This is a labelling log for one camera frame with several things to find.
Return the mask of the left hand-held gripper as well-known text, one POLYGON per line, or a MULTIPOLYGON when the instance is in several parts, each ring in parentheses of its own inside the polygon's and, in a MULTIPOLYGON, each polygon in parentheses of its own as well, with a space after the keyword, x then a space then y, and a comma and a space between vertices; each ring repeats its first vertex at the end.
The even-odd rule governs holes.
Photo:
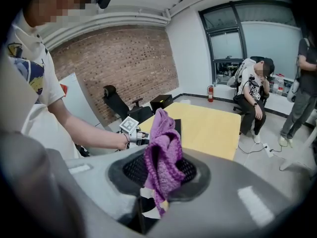
POLYGON ((119 133, 128 138, 126 149, 135 148, 149 144, 150 134, 139 128, 139 122, 131 117, 127 117, 120 125, 119 133))

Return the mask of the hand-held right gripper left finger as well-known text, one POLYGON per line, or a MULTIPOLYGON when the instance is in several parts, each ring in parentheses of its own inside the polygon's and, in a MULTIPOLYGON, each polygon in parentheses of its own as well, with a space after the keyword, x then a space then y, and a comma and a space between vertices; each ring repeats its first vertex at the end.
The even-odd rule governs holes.
POLYGON ((138 219, 141 228, 141 233, 146 234, 154 225, 154 218, 150 212, 154 210, 154 199, 152 197, 152 190, 148 188, 140 189, 140 196, 138 198, 138 219))

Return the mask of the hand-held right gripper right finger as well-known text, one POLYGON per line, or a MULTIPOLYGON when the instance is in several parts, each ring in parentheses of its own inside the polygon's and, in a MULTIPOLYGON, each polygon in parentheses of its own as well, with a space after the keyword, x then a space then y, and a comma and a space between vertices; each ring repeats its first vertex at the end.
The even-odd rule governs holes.
POLYGON ((154 200, 143 200, 143 216, 150 219, 160 219, 169 209, 169 203, 160 203, 159 208, 154 200))

